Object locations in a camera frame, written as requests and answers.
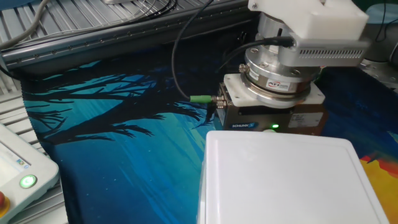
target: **white box lid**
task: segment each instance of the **white box lid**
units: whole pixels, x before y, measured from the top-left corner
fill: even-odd
[[[212,131],[205,164],[206,224],[388,223],[345,139]]]

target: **schunk logo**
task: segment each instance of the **schunk logo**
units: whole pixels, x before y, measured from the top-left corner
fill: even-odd
[[[255,128],[257,123],[247,123],[247,124],[232,124],[231,128]]]

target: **mounting screw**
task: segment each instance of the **mounting screw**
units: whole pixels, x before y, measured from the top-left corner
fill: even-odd
[[[267,64],[267,63],[264,63],[264,62],[261,62],[260,63],[260,67],[261,68],[266,68],[266,67],[268,67],[269,65]]]
[[[290,73],[291,73],[292,75],[300,75],[300,74],[301,74],[300,71],[298,71],[298,70],[296,70],[296,69],[291,69]]]

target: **mouse pad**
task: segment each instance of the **mouse pad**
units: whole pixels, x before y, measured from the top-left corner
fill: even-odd
[[[178,82],[190,95],[216,94],[222,81],[214,38],[178,50]],[[23,80],[30,120],[60,166],[70,223],[196,222],[213,112],[180,96],[171,47]],[[355,68],[325,70],[317,85],[330,114],[323,135],[353,143],[390,222],[398,222],[397,95]]]

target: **white control panel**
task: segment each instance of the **white control panel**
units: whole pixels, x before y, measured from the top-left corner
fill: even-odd
[[[0,192],[5,196],[0,224],[43,196],[58,178],[56,163],[0,124]]]

